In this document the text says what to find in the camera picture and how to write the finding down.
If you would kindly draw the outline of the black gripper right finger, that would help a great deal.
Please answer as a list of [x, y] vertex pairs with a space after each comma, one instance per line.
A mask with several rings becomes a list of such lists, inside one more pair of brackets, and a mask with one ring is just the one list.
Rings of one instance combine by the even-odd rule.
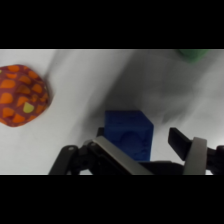
[[207, 170], [213, 175], [224, 175], [224, 145], [209, 148], [205, 139], [190, 140], [177, 128], [169, 130], [168, 143], [184, 161], [184, 175], [204, 175]]

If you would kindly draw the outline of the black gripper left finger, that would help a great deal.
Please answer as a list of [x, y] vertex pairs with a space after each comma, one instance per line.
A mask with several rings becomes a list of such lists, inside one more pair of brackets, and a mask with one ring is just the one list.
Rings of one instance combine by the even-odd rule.
[[99, 128], [94, 139], [81, 147], [64, 146], [56, 157], [50, 175], [80, 175], [89, 171], [92, 175], [152, 175], [152, 172], [134, 161], [103, 136]]

